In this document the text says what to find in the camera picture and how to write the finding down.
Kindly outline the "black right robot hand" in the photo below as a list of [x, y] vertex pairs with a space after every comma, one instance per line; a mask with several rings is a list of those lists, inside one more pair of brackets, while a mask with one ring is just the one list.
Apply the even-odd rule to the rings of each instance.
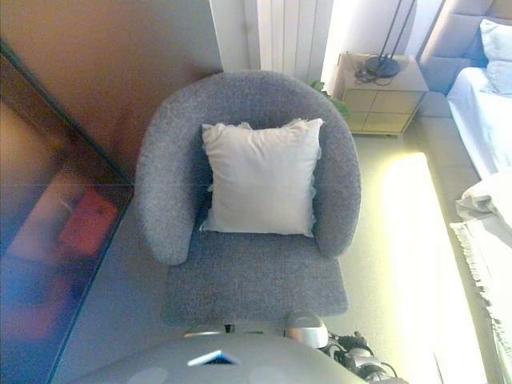
[[370, 356], [374, 356], [374, 352], [368, 346], [366, 339], [358, 331], [355, 331], [353, 335], [345, 336], [329, 331], [328, 345], [323, 349], [323, 351], [333, 358], [336, 352], [343, 354], [354, 348], [365, 350], [370, 353]]

